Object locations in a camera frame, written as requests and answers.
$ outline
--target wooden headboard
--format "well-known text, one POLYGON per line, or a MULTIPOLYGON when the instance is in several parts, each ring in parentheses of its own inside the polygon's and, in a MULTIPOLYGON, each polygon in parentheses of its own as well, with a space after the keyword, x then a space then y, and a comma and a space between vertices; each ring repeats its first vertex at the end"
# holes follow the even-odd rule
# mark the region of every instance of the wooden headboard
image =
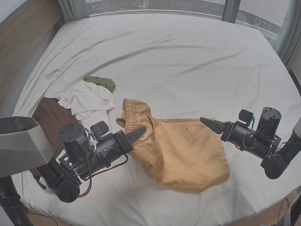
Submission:
POLYGON ((57 0, 28 0, 0 24, 0 108, 18 70, 61 17, 57 0))

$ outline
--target white bed sheet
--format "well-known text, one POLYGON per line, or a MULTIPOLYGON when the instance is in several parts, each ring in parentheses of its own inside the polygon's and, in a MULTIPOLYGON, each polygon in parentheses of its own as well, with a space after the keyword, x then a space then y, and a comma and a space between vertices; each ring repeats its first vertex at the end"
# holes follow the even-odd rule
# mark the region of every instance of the white bed sheet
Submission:
MULTIPOLYGON (((165 14, 95 17, 64 25, 31 73, 14 115, 31 116, 40 101, 73 88, 85 75, 112 78, 115 108, 124 98, 146 102, 155 118, 215 117, 236 121, 241 109, 257 118, 278 109, 277 134, 290 137, 301 99, 287 70, 259 31, 227 22, 165 14)), ((227 225, 261 213, 301 185, 301 155, 276 180, 261 160, 224 143, 230 178, 204 192, 152 180, 129 162, 93 178, 91 192, 73 203, 43 190, 30 172, 13 176, 25 206, 72 225, 227 225)), ((88 182, 81 185, 81 191, 88 182)))

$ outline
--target tan shorts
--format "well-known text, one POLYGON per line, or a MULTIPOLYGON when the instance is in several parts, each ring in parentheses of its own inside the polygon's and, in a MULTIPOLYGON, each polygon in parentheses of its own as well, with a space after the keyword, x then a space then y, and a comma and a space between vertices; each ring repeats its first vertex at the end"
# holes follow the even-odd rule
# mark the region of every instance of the tan shorts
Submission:
POLYGON ((154 119, 141 101, 124 99, 117 124, 125 133, 143 126, 147 131, 133 144, 130 155, 143 162, 159 183, 203 191, 229 178, 220 135, 192 119, 154 119))

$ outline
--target building exterior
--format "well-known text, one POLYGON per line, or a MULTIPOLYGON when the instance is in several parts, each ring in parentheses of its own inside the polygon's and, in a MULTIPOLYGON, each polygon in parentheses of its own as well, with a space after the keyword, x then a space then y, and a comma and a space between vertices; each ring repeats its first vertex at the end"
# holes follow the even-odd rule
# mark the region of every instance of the building exterior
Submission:
MULTIPOLYGON (((90 16, 173 13, 221 20, 226 0, 86 0, 90 16)), ((241 0, 236 23, 258 29, 275 41, 289 0, 241 0)))

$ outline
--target clothing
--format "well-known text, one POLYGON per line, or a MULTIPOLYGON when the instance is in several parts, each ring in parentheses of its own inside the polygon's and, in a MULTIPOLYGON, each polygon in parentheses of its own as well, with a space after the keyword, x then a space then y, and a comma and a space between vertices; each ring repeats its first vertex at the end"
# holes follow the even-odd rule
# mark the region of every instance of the clothing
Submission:
POLYGON ((90 129, 90 126, 100 121, 109 125, 107 110, 114 108, 114 99, 108 89, 80 81, 72 90, 58 94, 56 98, 61 106, 71 109, 72 115, 85 128, 90 129))
POLYGON ((112 79, 100 78, 96 76, 86 76, 82 80, 87 83, 94 83, 98 86, 103 86, 107 88, 110 92, 113 92, 113 90, 116 87, 115 82, 112 79))
POLYGON ((196 119, 154 119, 141 101, 124 99, 116 119, 125 133, 145 126, 130 155, 145 163, 150 176, 168 186, 203 191, 229 178, 219 135, 196 119))
MULTIPOLYGON (((55 152, 55 158, 62 152, 63 146, 58 139, 59 129, 69 123, 76 123, 77 119, 71 115, 71 110, 60 106, 56 101, 43 97, 32 117, 41 126, 47 140, 55 152)), ((30 170, 39 183, 40 175, 36 169, 30 170)))

